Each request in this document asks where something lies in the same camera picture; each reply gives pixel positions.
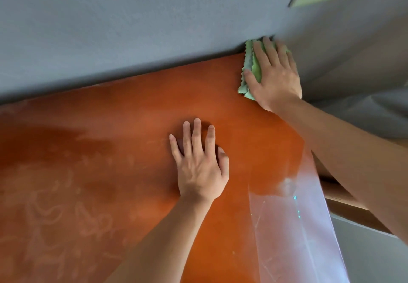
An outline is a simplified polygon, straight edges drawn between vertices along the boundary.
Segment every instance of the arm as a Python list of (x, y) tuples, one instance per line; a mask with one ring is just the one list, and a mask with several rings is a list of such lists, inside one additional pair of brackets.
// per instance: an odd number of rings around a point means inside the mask
[(408, 150), (371, 135), (301, 100), (292, 54), (264, 38), (254, 44), (262, 69), (257, 83), (246, 70), (252, 95), (292, 126), (329, 172), (395, 235), (408, 244)]
[(221, 195), (229, 178), (228, 157), (218, 148), (215, 156), (215, 129), (208, 128), (205, 151), (201, 144), (201, 121), (184, 122), (181, 155), (176, 138), (170, 135), (177, 164), (180, 199), (170, 213), (134, 248), (128, 258), (105, 283), (178, 283), (188, 254), (208, 210)]

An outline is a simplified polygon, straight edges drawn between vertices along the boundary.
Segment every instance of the person's right arm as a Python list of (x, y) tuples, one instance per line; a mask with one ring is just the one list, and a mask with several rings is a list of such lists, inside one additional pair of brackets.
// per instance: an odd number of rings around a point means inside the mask
[(301, 99), (292, 54), (264, 38), (254, 51), (262, 81), (244, 71), (252, 95), (264, 109), (292, 126), (334, 178), (392, 233), (408, 244), (408, 149), (369, 134)]

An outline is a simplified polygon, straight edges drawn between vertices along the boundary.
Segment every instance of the person's left arm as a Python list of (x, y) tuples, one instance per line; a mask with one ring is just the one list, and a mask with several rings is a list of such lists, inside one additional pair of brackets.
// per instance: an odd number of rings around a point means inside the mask
[(128, 255), (105, 283), (179, 283), (188, 254), (208, 210), (229, 179), (228, 157), (218, 148), (215, 128), (208, 128), (205, 151), (201, 144), (201, 121), (183, 124), (184, 156), (170, 135), (177, 164), (180, 199), (169, 214)]

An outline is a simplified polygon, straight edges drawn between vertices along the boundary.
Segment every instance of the person's left hand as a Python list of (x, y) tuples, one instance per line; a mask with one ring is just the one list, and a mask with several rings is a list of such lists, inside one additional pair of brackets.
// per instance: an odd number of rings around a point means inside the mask
[(176, 138), (170, 135), (171, 151), (177, 164), (178, 185), (181, 197), (203, 198), (212, 202), (219, 197), (229, 179), (228, 156), (218, 148), (215, 156), (215, 128), (210, 125), (205, 141), (201, 144), (201, 121), (194, 120), (191, 136), (189, 122), (183, 124), (184, 156), (180, 153)]

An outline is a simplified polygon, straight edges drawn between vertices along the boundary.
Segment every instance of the orange table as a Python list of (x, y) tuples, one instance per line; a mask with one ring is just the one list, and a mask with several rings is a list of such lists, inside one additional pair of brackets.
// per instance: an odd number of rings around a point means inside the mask
[(0, 282), (102, 282), (178, 198), (169, 133), (215, 125), (231, 177), (183, 282), (348, 282), (309, 150), (237, 94), (243, 55), (0, 107)]

